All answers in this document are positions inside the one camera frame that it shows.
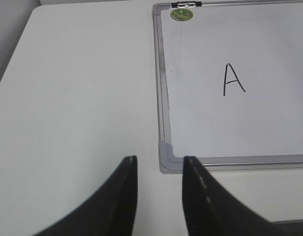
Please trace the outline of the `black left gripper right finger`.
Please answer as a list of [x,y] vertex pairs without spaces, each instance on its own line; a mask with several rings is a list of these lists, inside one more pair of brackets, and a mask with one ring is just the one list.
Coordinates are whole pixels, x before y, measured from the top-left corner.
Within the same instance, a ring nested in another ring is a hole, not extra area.
[[195,156],[183,159],[182,206],[190,236],[303,236],[303,220],[269,222],[228,192]]

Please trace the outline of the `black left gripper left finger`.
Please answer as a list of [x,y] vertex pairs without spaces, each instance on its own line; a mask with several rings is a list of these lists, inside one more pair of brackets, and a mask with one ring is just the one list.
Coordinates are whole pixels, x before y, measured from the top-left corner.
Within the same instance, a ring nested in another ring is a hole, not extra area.
[[136,156],[125,157],[104,184],[40,236],[130,236],[138,199]]

